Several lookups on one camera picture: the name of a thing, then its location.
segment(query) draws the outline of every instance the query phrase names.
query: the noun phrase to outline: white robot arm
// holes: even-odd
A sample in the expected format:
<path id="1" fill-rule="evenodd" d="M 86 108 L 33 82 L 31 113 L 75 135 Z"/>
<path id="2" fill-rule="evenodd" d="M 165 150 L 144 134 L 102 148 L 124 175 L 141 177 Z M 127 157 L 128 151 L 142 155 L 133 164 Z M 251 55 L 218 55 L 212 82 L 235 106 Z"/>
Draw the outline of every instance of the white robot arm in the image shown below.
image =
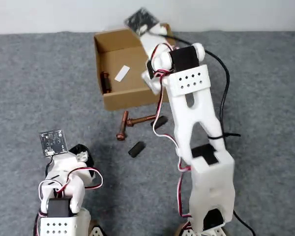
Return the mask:
<path id="1" fill-rule="evenodd" d="M 62 130 L 41 133 L 40 139 L 44 155 L 49 156 L 51 162 L 46 167 L 45 180 L 38 187 L 41 205 L 33 235 L 93 235 L 89 232 L 90 213 L 81 206 L 85 189 L 101 187 L 103 177 L 92 167 L 89 150 L 84 145 L 76 145 L 68 151 Z M 98 176 L 100 184 L 89 186 Z M 99 226 L 94 226 L 94 230 L 97 236 L 104 235 Z"/>
<path id="2" fill-rule="evenodd" d="M 190 212 L 187 215 L 180 212 L 188 217 L 186 228 L 192 229 L 197 236 L 223 232 L 221 227 L 231 221 L 234 210 L 235 163 L 225 149 L 221 124 L 214 112 L 207 65 L 200 64 L 205 50 L 200 43 L 177 50 L 168 46 L 165 38 L 159 35 L 166 34 L 166 29 L 145 9 L 140 9 L 125 23 L 139 36 L 149 58 L 142 78 L 154 94 L 162 92 L 162 86 L 167 90 L 175 122 L 176 141 L 172 140 L 179 159 L 182 158 L 190 166 L 193 183 Z M 194 97 L 192 107 L 188 107 L 186 102 L 185 95 L 188 93 Z M 190 140 L 197 122 L 210 140 L 209 144 L 198 147 L 197 153 L 192 153 Z"/>

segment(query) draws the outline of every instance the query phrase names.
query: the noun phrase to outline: white plastic bracket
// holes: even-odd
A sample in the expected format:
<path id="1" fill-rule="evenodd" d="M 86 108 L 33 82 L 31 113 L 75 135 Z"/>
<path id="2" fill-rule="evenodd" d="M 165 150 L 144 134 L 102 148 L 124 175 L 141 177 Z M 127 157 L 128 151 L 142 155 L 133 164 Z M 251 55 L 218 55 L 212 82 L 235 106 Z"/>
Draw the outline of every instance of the white plastic bracket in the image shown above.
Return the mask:
<path id="1" fill-rule="evenodd" d="M 174 97 L 211 87 L 207 65 L 170 74 L 167 81 L 166 89 L 170 90 Z"/>
<path id="2" fill-rule="evenodd" d="M 212 229 L 200 234 L 196 234 L 193 230 L 184 230 L 181 236 L 227 236 L 222 228 Z"/>
<path id="3" fill-rule="evenodd" d="M 226 151 L 216 151 L 218 163 L 208 165 L 203 157 L 191 161 L 192 191 L 189 200 L 190 223 L 195 232 L 203 231 L 203 219 L 212 209 L 218 209 L 224 223 L 233 217 L 235 189 L 234 159 Z"/>
<path id="4" fill-rule="evenodd" d="M 90 214 L 81 208 L 73 217 L 45 217 L 40 220 L 40 236 L 88 236 Z"/>

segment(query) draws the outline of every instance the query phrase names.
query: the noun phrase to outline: open cardboard box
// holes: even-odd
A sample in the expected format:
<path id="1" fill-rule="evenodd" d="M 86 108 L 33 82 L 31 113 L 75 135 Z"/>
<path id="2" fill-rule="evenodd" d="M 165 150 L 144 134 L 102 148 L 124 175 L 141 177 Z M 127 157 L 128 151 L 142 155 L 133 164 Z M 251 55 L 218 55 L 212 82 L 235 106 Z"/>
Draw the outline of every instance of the open cardboard box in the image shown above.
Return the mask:
<path id="1" fill-rule="evenodd" d="M 168 24 L 167 34 L 173 35 Z M 118 110 L 129 107 L 155 103 L 159 96 L 154 95 L 141 78 L 146 70 L 148 59 L 137 36 L 129 29 L 120 29 L 108 32 L 96 33 L 94 36 L 97 79 L 104 97 L 104 105 L 107 110 Z M 121 82 L 115 81 L 115 76 L 126 65 L 130 70 Z M 111 85 L 110 93 L 103 93 L 100 73 L 109 73 Z M 168 101 L 164 91 L 164 101 Z"/>

